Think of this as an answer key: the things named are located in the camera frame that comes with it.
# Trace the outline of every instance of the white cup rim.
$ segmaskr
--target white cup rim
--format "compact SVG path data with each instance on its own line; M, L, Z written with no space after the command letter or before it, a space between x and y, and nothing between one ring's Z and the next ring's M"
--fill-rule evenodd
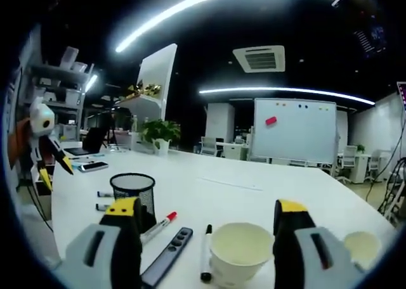
M222 225L220 228L218 228L215 232L213 232L212 237L211 237L211 242L210 242L210 251L213 253L213 255L215 255L219 260L222 260L223 262L231 265L231 266L235 266L235 267L254 267L260 264L264 264L265 262L268 262L271 257L272 257L272 253L270 252L267 256L267 258L265 258L264 260L260 260L256 263L252 263L252 264L236 264L233 262L230 262L228 260L222 259L214 250L213 250L213 241L214 241L214 236L216 235L216 233L223 227L225 226L229 226L231 224L248 224L250 226L253 226L255 228L258 228L260 230L262 230L262 232L265 234L267 234L269 236L269 238L271 239L271 241L273 240L273 236L271 235L271 233L269 231L267 231L266 229L262 228L261 226L258 226L257 224L251 224L250 222L229 222L227 224Z

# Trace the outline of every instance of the remote control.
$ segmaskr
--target remote control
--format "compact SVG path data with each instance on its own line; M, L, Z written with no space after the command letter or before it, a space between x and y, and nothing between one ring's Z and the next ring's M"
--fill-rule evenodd
M185 249L187 243L193 235L193 230L181 228L174 236L168 246L159 254L154 262L141 275L143 288L156 288L159 282L178 259L180 253Z

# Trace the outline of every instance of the black mesh pen holder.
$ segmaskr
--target black mesh pen holder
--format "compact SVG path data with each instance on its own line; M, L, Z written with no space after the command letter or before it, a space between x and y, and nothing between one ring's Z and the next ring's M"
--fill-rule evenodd
M141 200L141 233L157 224L154 208L155 179L140 173L122 173L110 178L114 198L138 197Z

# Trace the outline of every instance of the black ceiling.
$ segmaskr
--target black ceiling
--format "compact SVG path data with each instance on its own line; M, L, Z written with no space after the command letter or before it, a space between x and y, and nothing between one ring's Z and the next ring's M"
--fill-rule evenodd
M153 28L124 52L114 51L134 29L179 1L60 0L43 23L43 56L57 65L65 47L73 46L80 50L78 61L95 63L101 79L87 96L87 105L91 105L105 94L120 93L106 83L122 88L136 83L142 59L174 42L178 52L169 108L183 107L169 111L173 115L185 106L213 100L202 99L197 94L200 88L302 87L376 101L393 92L395 82L405 78L400 70L404 47L399 41L405 30L395 25L402 17L394 0L343 0L338 8L331 6L332 0L212 0ZM388 45L385 52L367 60L353 33L368 28L371 15L384 27ZM245 74L232 54L235 48L274 44L285 46L284 73ZM215 100L229 97L217 96Z

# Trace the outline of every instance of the paper cup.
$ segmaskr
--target paper cup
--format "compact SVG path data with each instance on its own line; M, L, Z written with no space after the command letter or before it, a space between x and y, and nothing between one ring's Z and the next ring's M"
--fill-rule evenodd
M350 251L351 259L365 270L372 266L381 249L381 243L374 235L361 231L347 235L344 246Z
M238 288L254 277L272 256L273 236L249 223L225 224L211 238L211 268L214 282Z

